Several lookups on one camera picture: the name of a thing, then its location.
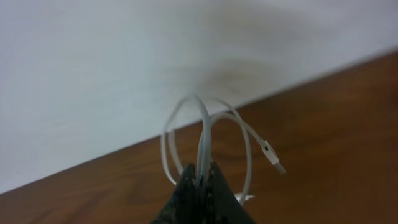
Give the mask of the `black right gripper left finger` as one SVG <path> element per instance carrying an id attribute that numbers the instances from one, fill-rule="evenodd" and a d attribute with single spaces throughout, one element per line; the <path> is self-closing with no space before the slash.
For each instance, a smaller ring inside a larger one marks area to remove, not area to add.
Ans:
<path id="1" fill-rule="evenodd" d="M 195 224 L 199 223 L 197 189 L 194 186 L 195 166 L 184 168 L 175 189 L 151 224 Z"/>

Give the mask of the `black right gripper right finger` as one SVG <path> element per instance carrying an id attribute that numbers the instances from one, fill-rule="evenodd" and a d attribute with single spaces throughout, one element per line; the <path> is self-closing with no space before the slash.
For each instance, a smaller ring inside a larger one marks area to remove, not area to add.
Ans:
<path id="1" fill-rule="evenodd" d="M 209 224 L 255 224 L 247 211 L 236 200 L 220 167 L 211 162 L 206 183 L 204 223 Z"/>

